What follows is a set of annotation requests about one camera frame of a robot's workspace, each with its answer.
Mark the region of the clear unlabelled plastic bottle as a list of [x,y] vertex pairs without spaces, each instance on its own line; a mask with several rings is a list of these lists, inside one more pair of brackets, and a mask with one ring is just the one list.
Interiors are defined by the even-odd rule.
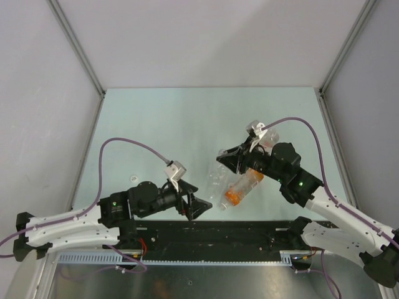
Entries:
[[230,170],[219,162],[214,162],[210,168],[206,187],[206,196],[209,200],[215,201],[221,197],[222,192],[228,185],[231,175]]

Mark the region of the orange label tea bottle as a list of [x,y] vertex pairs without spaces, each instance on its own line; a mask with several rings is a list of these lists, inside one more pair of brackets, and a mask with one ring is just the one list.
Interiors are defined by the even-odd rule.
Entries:
[[264,179],[264,175],[253,170],[247,170],[235,183],[228,185],[222,193],[219,207],[225,211],[229,207],[237,206]]

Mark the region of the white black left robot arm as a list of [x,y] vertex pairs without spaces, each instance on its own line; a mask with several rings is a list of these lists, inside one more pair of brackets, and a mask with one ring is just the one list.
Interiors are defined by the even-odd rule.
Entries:
[[135,220],[174,208],[189,221],[212,208],[212,203],[195,196],[198,188],[181,180],[177,186],[162,187],[144,181],[135,187],[99,200],[94,207],[51,217],[35,217],[28,212],[17,215],[18,238],[13,256],[21,262],[35,250],[39,259],[46,254],[75,247],[135,250],[140,242]]

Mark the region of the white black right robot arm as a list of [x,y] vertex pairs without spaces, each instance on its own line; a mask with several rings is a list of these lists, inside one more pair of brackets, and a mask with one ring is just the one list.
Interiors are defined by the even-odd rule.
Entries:
[[291,143],[278,143],[270,153],[248,142],[231,148],[216,158],[234,173],[253,169],[280,183],[280,193],[333,223],[323,229],[307,220],[304,227],[288,233],[295,250],[306,245],[325,249],[359,265],[375,282],[387,288],[398,283],[398,231],[365,215],[340,200],[326,183],[300,166],[301,156]]

